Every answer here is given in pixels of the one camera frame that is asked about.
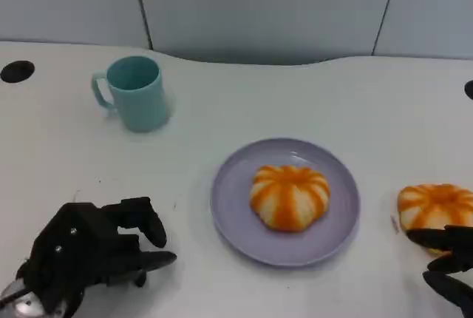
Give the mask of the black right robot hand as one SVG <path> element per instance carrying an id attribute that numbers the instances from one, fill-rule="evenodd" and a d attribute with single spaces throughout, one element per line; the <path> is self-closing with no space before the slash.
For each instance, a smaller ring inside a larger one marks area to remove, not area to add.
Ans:
<path id="1" fill-rule="evenodd" d="M 423 273 L 426 284 L 456 305 L 464 317 L 472 316 L 472 287 L 451 275 L 472 269 L 472 228 L 448 225 L 443 229 L 410 229 L 407 237 L 424 248 L 443 251 Z"/>

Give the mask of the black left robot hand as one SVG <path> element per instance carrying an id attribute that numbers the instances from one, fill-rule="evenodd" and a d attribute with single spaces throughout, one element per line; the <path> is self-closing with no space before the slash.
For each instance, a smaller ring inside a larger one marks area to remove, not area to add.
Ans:
<path id="1" fill-rule="evenodd" d="M 146 283 L 148 272 L 172 264 L 166 231 L 149 197 L 97 207 L 65 203 L 33 242 L 17 272 L 44 312 L 71 317 L 94 285 Z"/>

